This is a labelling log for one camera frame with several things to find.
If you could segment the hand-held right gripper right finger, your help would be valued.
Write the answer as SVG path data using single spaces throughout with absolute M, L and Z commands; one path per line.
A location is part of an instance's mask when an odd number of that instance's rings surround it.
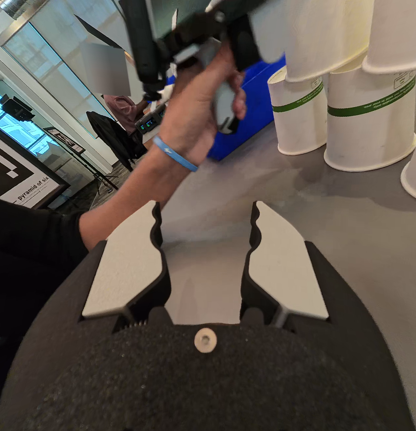
M 255 308 L 264 324 L 276 327 L 283 327 L 291 315 L 327 321 L 328 310 L 302 235 L 262 201 L 253 203 L 250 224 L 241 318 Z

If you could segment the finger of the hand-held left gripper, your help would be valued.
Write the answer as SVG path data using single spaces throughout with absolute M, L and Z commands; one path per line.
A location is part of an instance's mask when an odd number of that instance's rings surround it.
M 260 58 L 276 63 L 286 50 L 286 1 L 269 0 L 249 13 Z

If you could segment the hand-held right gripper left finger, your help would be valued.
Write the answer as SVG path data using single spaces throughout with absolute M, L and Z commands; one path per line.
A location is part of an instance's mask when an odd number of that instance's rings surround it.
M 82 318 L 120 316 L 143 326 L 151 310 L 165 306 L 171 280 L 161 225 L 160 204 L 149 201 L 108 236 Z

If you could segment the white paper cup green band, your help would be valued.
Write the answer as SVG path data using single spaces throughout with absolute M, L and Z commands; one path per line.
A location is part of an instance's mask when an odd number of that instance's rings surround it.
M 415 71 L 373 75 L 350 63 L 329 73 L 327 82 L 327 165 L 371 171 L 414 151 Z
M 289 82 L 287 67 L 267 81 L 278 139 L 278 151 L 294 156 L 309 153 L 327 141 L 327 97 L 321 77 Z
M 416 148 L 409 163 L 401 172 L 400 181 L 404 190 L 416 199 Z
M 375 75 L 416 71 L 416 0 L 374 1 L 362 69 Z
M 286 1 L 286 80 L 321 77 L 366 52 L 373 0 Z

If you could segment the blue plastic bin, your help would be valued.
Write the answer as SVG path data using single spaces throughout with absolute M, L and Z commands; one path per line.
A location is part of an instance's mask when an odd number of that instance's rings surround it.
M 275 63 L 259 61 L 245 70 L 242 88 L 246 93 L 247 113 L 234 134 L 218 133 L 208 158 L 221 161 L 274 120 L 268 79 L 286 65 L 283 55 Z

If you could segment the person's left forearm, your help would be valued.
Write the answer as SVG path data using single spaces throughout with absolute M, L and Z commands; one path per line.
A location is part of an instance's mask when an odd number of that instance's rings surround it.
M 0 200 L 0 268 L 32 262 L 72 270 L 147 202 L 166 203 L 189 174 L 154 145 L 119 191 L 89 212 L 62 215 Z

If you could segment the person's left hand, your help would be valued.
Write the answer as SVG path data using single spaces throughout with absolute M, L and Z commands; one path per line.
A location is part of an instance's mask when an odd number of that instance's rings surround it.
M 247 112 L 243 79 L 244 73 L 238 72 L 227 40 L 206 68 L 198 60 L 190 67 L 179 67 L 162 120 L 160 139 L 189 163 L 199 166 L 217 134 L 213 113 L 216 90 L 226 81 L 230 84 L 234 92 L 233 113 L 238 120 L 243 120 Z

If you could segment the black battery pack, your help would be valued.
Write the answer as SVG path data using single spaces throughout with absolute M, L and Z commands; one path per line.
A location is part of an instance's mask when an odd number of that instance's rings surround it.
M 166 107 L 166 103 L 158 104 L 156 105 L 156 108 L 150 112 L 156 126 L 161 124 L 166 111 Z
M 146 114 L 135 123 L 136 130 L 138 130 L 141 135 L 145 135 L 146 133 L 157 127 L 157 125 L 157 120 L 152 113 Z

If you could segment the black angled panel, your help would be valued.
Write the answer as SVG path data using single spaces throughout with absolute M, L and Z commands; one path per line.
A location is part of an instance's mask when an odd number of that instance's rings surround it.
M 108 46 L 114 47 L 116 49 L 123 49 L 121 46 L 119 46 L 116 42 L 114 42 L 112 39 L 110 39 L 108 36 L 101 33 L 99 30 L 88 24 L 85 20 L 80 18 L 79 16 L 75 15 L 76 19 L 81 23 L 81 25 L 84 27 L 84 29 L 92 36 L 96 37 L 98 40 L 102 41 Z

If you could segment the blue wristband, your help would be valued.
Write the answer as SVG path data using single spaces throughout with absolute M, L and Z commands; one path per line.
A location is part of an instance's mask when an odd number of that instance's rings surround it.
M 158 136 L 155 135 L 153 137 L 153 143 L 159 148 L 164 154 L 170 157 L 173 161 L 186 168 L 190 172 L 196 172 L 198 170 L 198 166 L 194 165 L 180 154 L 178 154 L 175 150 L 169 147 L 164 141 Z

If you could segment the black jacket on chair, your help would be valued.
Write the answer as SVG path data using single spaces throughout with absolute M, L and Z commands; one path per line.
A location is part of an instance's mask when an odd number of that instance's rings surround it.
M 95 111 L 86 111 L 86 115 L 98 137 L 112 150 L 120 163 L 132 172 L 131 163 L 147 153 L 141 133 L 134 131 L 128 134 L 118 122 Z

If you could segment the small sign on tripod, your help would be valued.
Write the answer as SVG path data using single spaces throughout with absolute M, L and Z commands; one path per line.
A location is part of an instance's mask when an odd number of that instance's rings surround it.
M 87 158 L 84 158 L 83 154 L 86 150 L 80 144 L 55 127 L 46 127 L 42 128 L 42 130 L 87 169 L 96 182 L 105 184 L 109 193 L 112 192 L 112 190 L 118 190 L 117 185 L 111 181 L 111 178 L 117 178 L 117 176 L 103 174 Z

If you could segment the framed tag poster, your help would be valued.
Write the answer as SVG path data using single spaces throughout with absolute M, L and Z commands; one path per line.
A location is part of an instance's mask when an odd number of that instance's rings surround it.
M 27 208 L 45 208 L 69 184 L 36 158 L 23 154 L 12 139 L 0 136 L 0 199 Z

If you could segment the black studio light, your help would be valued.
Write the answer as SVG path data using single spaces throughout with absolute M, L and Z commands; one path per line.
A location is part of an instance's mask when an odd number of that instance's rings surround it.
M 0 99 L 2 111 L 17 121 L 32 121 L 33 109 L 16 97 L 9 98 L 6 94 Z

